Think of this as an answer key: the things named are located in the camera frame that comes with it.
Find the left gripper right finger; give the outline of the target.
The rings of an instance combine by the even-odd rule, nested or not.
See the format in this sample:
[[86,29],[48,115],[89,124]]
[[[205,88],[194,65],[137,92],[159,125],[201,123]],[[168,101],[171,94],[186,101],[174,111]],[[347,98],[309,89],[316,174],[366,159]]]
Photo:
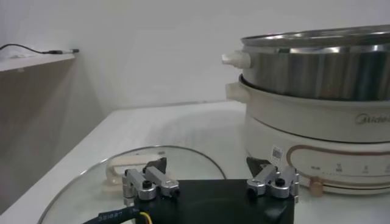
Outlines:
[[286,166],[284,169],[271,164],[268,160],[247,157],[246,163],[252,178],[246,181],[247,191],[255,198],[268,193],[274,198],[286,199],[299,196],[299,174],[296,168]]

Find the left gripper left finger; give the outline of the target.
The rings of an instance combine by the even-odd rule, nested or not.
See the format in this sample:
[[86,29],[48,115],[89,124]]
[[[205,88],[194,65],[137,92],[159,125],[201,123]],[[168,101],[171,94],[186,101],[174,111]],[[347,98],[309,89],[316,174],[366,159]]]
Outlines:
[[167,159],[162,157],[146,163],[142,171],[126,169],[122,176],[122,194],[125,206],[131,206],[135,199],[152,201],[158,194],[177,198],[180,186],[177,180],[166,175]]

